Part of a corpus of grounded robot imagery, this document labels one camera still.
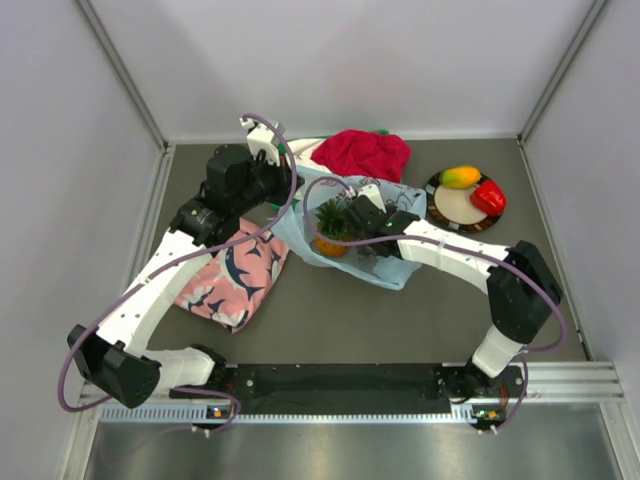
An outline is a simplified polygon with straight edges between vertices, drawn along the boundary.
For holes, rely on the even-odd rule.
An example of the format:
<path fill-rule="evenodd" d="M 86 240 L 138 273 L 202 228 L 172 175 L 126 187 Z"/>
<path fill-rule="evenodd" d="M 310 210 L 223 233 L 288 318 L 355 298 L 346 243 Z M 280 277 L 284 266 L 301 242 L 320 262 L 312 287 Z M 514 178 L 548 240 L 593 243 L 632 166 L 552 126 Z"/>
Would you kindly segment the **plastic pineapple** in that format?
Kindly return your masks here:
<path fill-rule="evenodd" d="M 344 207 L 337 200 L 331 199 L 320 205 L 316 211 L 316 229 L 323 237 L 334 241 L 346 242 L 349 240 L 349 232 L 344 218 Z M 314 244 L 318 252 L 326 257 L 342 257 L 349 247 L 330 243 L 316 236 Z"/>

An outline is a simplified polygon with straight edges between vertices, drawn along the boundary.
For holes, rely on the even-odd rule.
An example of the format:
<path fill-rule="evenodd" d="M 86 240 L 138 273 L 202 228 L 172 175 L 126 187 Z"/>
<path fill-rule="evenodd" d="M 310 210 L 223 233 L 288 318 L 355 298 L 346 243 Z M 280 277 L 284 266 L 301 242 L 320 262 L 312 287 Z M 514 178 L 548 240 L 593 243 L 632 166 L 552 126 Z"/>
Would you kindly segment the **light blue cartoon plastic bag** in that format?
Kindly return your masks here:
<path fill-rule="evenodd" d="M 344 183 L 339 184 L 338 175 L 304 165 L 297 167 L 297 174 L 303 178 L 304 184 L 296 192 L 294 205 L 272 228 L 274 235 L 310 265 L 335 268 L 381 288 L 395 291 L 403 289 L 410 276 L 418 269 L 416 263 L 378 256 L 364 246 L 351 247 L 346 254 L 339 257 L 321 254 L 314 244 L 314 234 L 305 221 L 302 201 L 305 192 L 310 190 L 308 213 L 312 222 L 317 223 L 316 211 L 324 203 L 333 201 L 342 207 L 347 204 L 347 186 L 359 191 L 373 184 L 378 187 L 387 206 L 424 217 L 427 206 L 426 192 L 419 188 L 359 175 L 345 177 Z"/>

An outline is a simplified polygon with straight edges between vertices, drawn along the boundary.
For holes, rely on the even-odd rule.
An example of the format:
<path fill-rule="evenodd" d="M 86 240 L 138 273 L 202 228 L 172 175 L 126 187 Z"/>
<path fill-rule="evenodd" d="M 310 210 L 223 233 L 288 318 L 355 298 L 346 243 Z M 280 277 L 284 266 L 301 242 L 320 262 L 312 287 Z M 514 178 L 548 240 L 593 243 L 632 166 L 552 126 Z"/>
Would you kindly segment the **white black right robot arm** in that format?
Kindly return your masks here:
<path fill-rule="evenodd" d="M 433 267 L 487 296 L 491 326 L 461 378 L 449 381 L 456 396 L 492 394 L 502 385 L 508 364 L 527 349 L 549 317 L 562 317 L 562 289 L 529 242 L 513 247 L 483 244 L 364 194 L 347 203 L 345 219 L 358 245 L 383 257 Z"/>

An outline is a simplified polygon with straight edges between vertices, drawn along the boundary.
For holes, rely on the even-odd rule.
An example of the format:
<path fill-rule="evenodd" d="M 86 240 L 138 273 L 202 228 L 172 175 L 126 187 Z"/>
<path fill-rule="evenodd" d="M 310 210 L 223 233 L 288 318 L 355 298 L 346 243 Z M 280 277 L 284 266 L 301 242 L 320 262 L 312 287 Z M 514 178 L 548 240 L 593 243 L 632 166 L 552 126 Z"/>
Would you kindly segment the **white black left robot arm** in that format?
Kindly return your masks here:
<path fill-rule="evenodd" d="M 148 342 L 194 275 L 236 245 L 241 217 L 263 203 L 286 210 L 303 183 L 287 145 L 217 148 L 198 193 L 178 209 L 137 279 L 95 325 L 69 333 L 66 365 L 76 365 L 86 381 L 130 409 L 173 389 L 220 394 L 227 382 L 217 366 L 223 357 L 201 345 L 150 351 Z"/>

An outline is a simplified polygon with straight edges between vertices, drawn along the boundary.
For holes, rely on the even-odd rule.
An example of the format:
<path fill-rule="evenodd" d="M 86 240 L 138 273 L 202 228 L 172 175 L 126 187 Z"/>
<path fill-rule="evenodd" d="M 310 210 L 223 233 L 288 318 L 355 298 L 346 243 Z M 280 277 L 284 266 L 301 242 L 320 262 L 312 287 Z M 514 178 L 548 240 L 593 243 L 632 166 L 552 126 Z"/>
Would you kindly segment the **white cloth in tray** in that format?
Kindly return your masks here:
<path fill-rule="evenodd" d="M 313 153 L 325 142 L 324 138 L 308 138 L 293 140 L 288 143 L 294 155 L 296 167 L 330 173 L 331 170 L 313 160 Z"/>

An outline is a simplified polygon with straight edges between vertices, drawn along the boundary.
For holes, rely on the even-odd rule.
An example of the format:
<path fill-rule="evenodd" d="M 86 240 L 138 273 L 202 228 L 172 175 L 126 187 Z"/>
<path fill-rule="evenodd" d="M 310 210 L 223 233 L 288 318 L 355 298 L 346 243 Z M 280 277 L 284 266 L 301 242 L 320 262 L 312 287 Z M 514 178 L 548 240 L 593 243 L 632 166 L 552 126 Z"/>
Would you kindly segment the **red crumpled cloth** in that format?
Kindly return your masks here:
<path fill-rule="evenodd" d="M 397 135 L 349 129 L 325 139 L 311 159 L 340 176 L 399 183 L 410 156 L 409 145 Z"/>

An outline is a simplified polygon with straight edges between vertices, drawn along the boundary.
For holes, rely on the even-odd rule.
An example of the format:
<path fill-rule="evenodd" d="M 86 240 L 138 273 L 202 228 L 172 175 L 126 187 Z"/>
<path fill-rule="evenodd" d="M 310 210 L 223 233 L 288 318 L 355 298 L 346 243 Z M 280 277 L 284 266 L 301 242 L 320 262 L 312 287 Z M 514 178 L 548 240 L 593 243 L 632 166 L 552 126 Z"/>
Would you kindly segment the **black patterned plate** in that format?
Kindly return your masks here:
<path fill-rule="evenodd" d="M 469 196 L 479 184 L 493 179 L 481 172 L 482 178 L 476 185 L 466 190 L 457 190 L 440 184 L 440 172 L 434 174 L 425 186 L 426 213 L 435 225 L 451 231 L 479 233 L 493 227 L 501 219 L 505 211 L 500 216 L 487 216 L 469 200 Z"/>

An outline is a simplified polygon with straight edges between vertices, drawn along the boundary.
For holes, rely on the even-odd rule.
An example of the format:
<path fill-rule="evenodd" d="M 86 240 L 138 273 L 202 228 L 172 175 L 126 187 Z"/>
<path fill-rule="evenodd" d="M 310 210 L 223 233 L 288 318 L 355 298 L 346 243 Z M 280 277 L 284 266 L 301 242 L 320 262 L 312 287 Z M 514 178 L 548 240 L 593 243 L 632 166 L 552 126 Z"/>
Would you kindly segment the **yellow green mango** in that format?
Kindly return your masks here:
<path fill-rule="evenodd" d="M 440 184 L 446 188 L 466 190 L 476 185 L 482 178 L 479 169 L 469 165 L 457 166 L 440 172 Z"/>

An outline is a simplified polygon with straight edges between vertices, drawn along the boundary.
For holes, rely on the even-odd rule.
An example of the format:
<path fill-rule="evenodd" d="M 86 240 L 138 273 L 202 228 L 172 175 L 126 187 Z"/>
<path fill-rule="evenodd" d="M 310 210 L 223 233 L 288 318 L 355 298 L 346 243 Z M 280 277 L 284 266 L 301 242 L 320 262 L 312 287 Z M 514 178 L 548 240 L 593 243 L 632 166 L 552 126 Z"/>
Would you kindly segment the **pink patterned cloth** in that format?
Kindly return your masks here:
<path fill-rule="evenodd" d="M 231 238 L 240 243 L 216 253 L 186 284 L 175 305 L 236 333 L 256 313 L 281 273 L 287 244 L 267 230 L 241 219 Z"/>

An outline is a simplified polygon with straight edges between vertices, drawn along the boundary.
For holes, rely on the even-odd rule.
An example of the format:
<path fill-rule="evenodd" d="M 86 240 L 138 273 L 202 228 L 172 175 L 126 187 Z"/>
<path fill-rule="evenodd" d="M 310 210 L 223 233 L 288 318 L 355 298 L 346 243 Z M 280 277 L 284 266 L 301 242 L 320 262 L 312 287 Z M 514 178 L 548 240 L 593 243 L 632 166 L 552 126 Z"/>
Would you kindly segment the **red bell pepper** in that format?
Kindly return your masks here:
<path fill-rule="evenodd" d="M 486 180 L 479 184 L 469 196 L 469 200 L 475 208 L 487 216 L 502 215 L 508 205 L 505 194 L 493 180 Z"/>

